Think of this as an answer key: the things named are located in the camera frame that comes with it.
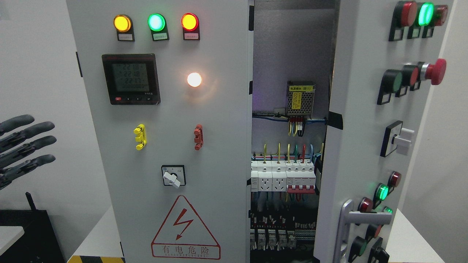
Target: lightning bolt symbol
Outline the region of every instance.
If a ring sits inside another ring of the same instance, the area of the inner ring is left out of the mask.
[[[182,233],[190,226],[190,224],[193,222],[193,219],[191,220],[187,220],[187,221],[184,221],[184,222],[179,222],[179,220],[183,217],[183,215],[185,215],[185,212],[187,212],[187,209],[182,209],[182,212],[180,212],[180,215],[179,217],[177,218],[177,220],[174,222],[173,226],[177,226],[177,225],[181,225],[181,224],[185,224],[187,223],[187,225],[185,226],[185,228],[182,230],[182,232],[180,232],[180,234],[177,235],[177,237],[175,238],[175,240],[178,240],[179,238],[182,237]]]

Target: white light bulb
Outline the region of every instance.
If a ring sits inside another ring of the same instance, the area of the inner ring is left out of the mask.
[[[189,76],[187,77],[187,83],[196,88],[202,84],[202,76],[198,74],[197,72],[190,73]]]

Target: open cabinet door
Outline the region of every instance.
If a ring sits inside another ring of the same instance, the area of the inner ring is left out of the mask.
[[[349,233],[338,233],[347,201],[346,213],[358,211],[364,197],[373,201],[373,212],[385,207],[396,211],[429,88],[439,84],[445,72],[445,61],[438,57],[446,29],[441,21],[452,1],[433,3],[338,3],[314,248],[321,262],[347,262],[350,257],[359,263],[372,261],[369,254],[377,240],[373,233],[381,223],[357,226],[344,216]],[[385,248],[390,229],[391,224],[381,228],[383,243],[377,247]]]

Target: yellow black warning tape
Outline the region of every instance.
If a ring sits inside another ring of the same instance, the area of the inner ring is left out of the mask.
[[[68,263],[125,263],[123,257],[72,256]]]

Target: white table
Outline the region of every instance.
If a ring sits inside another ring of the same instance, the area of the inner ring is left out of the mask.
[[[22,226],[0,226],[0,255],[24,235]]]
[[[393,263],[444,263],[398,209],[386,251]],[[112,206],[73,255],[123,257]]]

